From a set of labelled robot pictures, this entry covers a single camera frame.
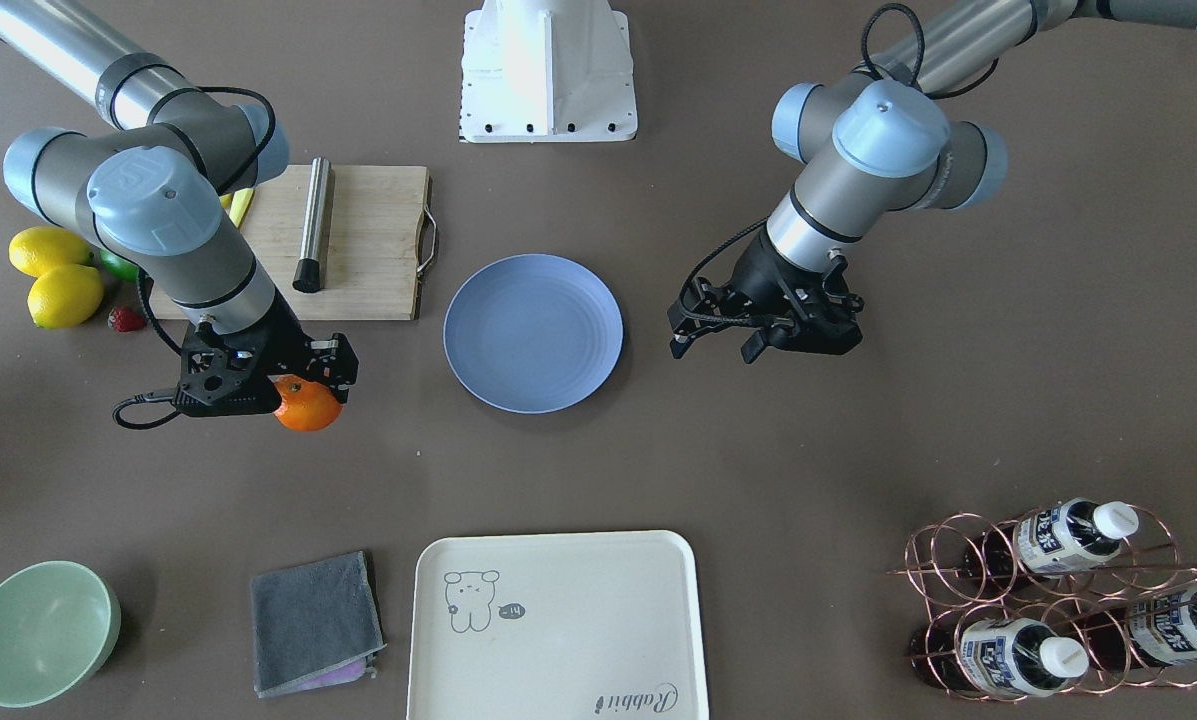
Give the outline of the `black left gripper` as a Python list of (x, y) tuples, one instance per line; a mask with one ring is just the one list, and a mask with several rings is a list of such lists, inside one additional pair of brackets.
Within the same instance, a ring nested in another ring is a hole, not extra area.
[[(734, 243), (749, 238), (725, 283), (711, 283), (700, 270)], [(782, 258), (767, 228), (745, 228), (699, 260), (668, 307), (672, 356), (681, 359), (706, 334), (751, 328), (741, 360), (754, 364), (767, 348), (800, 354), (844, 355), (863, 340), (857, 315), (863, 297), (841, 274), (847, 260), (832, 252), (826, 271), (809, 271)]]

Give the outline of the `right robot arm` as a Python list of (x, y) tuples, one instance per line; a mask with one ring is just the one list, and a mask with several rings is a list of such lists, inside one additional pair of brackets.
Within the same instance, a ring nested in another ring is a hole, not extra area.
[(288, 167), (269, 102), (219, 104), (214, 90), (75, 1), (0, 1), (0, 42), (113, 127), (98, 138), (23, 133), (4, 155), (10, 193), (45, 222), (130, 261), (186, 315), (178, 382), (138, 401), (183, 416), (272, 413), (281, 405), (274, 378), (292, 374), (345, 402), (359, 370), (348, 340), (306, 336), (219, 202)]

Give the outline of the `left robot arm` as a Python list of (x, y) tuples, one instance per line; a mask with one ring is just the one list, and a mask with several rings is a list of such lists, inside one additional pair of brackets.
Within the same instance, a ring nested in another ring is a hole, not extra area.
[(773, 111), (773, 144), (803, 164), (774, 210), (741, 233), (731, 277), (691, 270), (668, 307), (672, 355), (707, 334), (748, 328), (745, 364), (767, 348), (841, 355), (862, 341), (862, 297), (845, 271), (853, 243), (887, 210), (964, 209), (999, 190), (1008, 150), (990, 128), (950, 122), (938, 100), (985, 83), (1015, 45), (1073, 18), (1192, 29), (1197, 1), (958, 1), (912, 24), (889, 50), (859, 41), (836, 85), (795, 85)]

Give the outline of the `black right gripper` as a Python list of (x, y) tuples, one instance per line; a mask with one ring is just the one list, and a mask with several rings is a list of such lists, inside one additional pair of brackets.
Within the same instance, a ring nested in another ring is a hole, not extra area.
[(287, 301), (277, 295), (245, 331), (220, 332), (215, 322), (187, 329), (176, 409), (195, 417), (273, 413), (281, 396), (272, 378), (288, 374), (324, 384), (338, 404), (347, 404), (359, 359), (345, 334), (326, 341), (306, 336)]

